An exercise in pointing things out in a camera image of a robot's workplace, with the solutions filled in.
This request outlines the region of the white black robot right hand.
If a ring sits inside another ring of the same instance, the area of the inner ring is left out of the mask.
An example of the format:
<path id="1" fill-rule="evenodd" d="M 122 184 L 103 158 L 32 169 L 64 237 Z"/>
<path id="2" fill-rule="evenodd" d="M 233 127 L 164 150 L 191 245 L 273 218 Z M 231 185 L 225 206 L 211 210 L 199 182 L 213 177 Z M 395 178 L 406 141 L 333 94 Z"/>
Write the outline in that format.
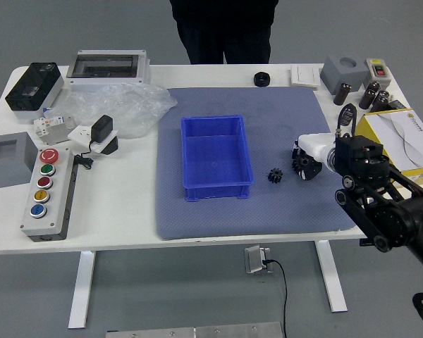
<path id="1" fill-rule="evenodd" d="M 332 133 L 303 134 L 295 140 L 292 169 L 302 180 L 312 180 L 325 165 L 335 172 L 335 135 Z"/>

